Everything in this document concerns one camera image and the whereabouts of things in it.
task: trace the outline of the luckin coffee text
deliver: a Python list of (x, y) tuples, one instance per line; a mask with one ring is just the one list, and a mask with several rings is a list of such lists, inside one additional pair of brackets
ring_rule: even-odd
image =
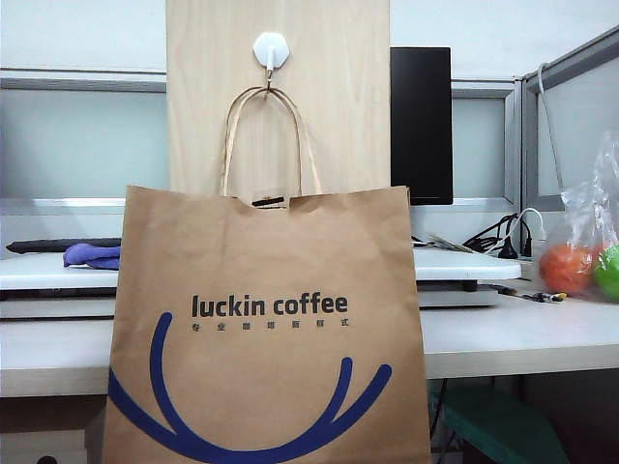
[(320, 292), (304, 292), (299, 299), (278, 299), (272, 303), (255, 300), (251, 295), (238, 298), (230, 295), (226, 300), (202, 300), (198, 295), (192, 298), (192, 317), (234, 317), (265, 316), (267, 312), (277, 316), (294, 314), (322, 314), (347, 312), (346, 297), (324, 297)]

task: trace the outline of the green fruit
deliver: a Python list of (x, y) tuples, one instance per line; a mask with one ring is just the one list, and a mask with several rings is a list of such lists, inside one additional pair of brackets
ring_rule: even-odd
[(600, 255), (594, 278), (607, 297), (619, 301), (619, 245), (607, 248)]

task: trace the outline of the white cable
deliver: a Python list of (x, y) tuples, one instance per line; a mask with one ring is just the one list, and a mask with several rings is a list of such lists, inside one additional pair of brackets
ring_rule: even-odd
[(535, 208), (525, 208), (524, 210), (522, 210), (520, 212), (520, 214), (518, 215), (518, 217), (516, 218), (516, 222), (514, 222), (514, 225), (511, 226), (510, 228), (510, 232), (504, 237), (502, 238), (499, 242), (497, 242), (496, 244), (494, 244), (494, 246), (489, 249), (488, 251), (484, 252), (484, 254), (489, 254), (491, 251), (496, 250), (497, 248), (500, 248), (503, 246), (503, 243), (510, 237), (512, 237), (512, 234), (514, 234), (514, 232), (517, 229), (517, 224), (522, 220), (522, 217), (524, 216), (525, 213), (527, 212), (532, 212), (535, 213), (536, 215), (538, 215), (538, 218), (540, 219), (540, 235), (542, 237), (540, 237), (540, 240), (545, 240), (545, 229), (544, 229), (544, 218), (542, 217), (542, 213), (540, 213), (538, 210), (536, 210)]
[(552, 150), (552, 156), (554, 157), (554, 171), (557, 176), (557, 185), (559, 186), (559, 191), (563, 191), (563, 176), (561, 175), (561, 163), (559, 162), (559, 157), (557, 154), (557, 146), (554, 141), (554, 127), (550, 122), (550, 108), (548, 108), (548, 102), (545, 99), (545, 90), (544, 90), (544, 82), (542, 81), (542, 70), (547, 63), (541, 63), (538, 68), (538, 82), (540, 84), (540, 95), (542, 96), (542, 103), (544, 104), (545, 118), (548, 121), (548, 134), (550, 136), (550, 149)]

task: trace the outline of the white desk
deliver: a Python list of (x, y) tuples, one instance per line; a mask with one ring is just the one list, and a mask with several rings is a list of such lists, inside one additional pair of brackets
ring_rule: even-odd
[[(422, 324), (429, 379), (619, 367), (617, 304), (501, 297), (424, 310)], [(111, 332), (112, 321), (0, 324), (0, 395), (106, 393)]]

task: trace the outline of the bag handle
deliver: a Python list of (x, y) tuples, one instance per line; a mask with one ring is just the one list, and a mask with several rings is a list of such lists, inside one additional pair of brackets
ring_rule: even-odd
[(222, 163), (222, 173), (221, 173), (221, 188), (220, 193), (224, 196), (228, 195), (228, 184), (229, 184), (229, 176), (230, 176), (230, 165), (232, 163), (232, 152), (234, 149), (234, 142), (236, 140), (236, 133), (239, 126), (239, 122), (241, 119), (241, 115), (243, 113), (243, 109), (247, 102), (260, 94), (266, 93), (267, 95), (270, 93), (281, 104), (286, 108), (287, 112), (292, 116), (292, 120), (294, 123), (295, 129), (295, 138), (297, 143), (297, 162), (299, 166), (299, 177), (298, 177), (298, 194), (301, 196), (302, 192), (302, 184), (301, 184), (301, 176), (302, 176), (302, 165), (301, 165), (301, 131), (303, 131), (303, 137), (306, 140), (305, 146), (308, 152), (309, 165), (311, 168), (311, 175), (313, 178), (313, 186), (316, 194), (322, 193), (322, 185), (320, 183), (320, 179), (318, 178), (318, 171), (316, 169), (315, 159), (313, 155), (313, 150), (310, 145), (310, 134), (308, 132), (308, 127), (299, 112), (299, 108), (294, 103), (290, 97), (288, 97), (285, 92), (275, 87), (271, 87), (267, 89), (266, 87), (250, 87), (249, 89), (243, 91), (239, 94), (230, 107), (228, 108), (228, 114), (225, 120), (225, 142), (223, 147), (223, 163)]

